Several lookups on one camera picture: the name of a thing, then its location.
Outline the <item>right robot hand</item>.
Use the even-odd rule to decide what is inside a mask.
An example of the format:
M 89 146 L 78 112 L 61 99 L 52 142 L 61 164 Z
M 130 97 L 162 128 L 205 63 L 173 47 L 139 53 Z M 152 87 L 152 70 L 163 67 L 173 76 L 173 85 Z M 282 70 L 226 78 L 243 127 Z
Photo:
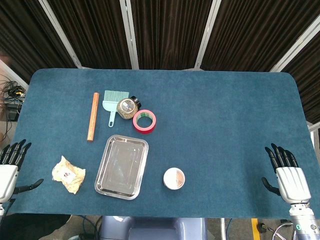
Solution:
M 264 187 L 291 205 L 309 204 L 311 197 L 310 189 L 304 171 L 299 167 L 298 162 L 287 149 L 271 144 L 271 148 L 264 148 L 270 159 L 273 171 L 277 178 L 278 186 L 272 186 L 266 177 L 261 181 Z

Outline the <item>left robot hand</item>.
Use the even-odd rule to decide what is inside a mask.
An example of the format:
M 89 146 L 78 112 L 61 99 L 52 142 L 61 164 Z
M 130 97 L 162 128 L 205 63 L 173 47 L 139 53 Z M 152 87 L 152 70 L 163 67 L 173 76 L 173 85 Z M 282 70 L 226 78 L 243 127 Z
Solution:
M 0 150 L 0 204 L 8 202 L 13 195 L 31 191 L 42 184 L 43 178 L 31 185 L 16 186 L 26 153 L 32 143 L 26 139 L 8 144 Z

